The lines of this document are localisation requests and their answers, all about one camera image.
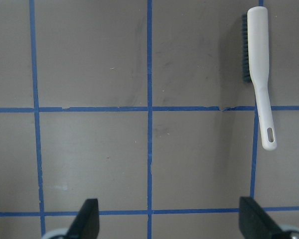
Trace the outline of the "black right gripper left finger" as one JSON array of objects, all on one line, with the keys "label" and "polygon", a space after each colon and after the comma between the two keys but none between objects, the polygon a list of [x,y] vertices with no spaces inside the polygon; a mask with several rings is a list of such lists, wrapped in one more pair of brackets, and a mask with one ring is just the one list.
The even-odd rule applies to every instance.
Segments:
[{"label": "black right gripper left finger", "polygon": [[69,228],[54,229],[43,239],[97,239],[100,232],[98,199],[86,199]]}]

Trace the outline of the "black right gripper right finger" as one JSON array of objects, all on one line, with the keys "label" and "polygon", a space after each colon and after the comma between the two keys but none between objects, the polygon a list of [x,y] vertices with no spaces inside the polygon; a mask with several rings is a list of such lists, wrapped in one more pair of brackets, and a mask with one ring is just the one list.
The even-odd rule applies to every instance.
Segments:
[{"label": "black right gripper right finger", "polygon": [[252,197],[239,199],[239,230],[245,239],[299,239],[299,228],[278,225]]}]

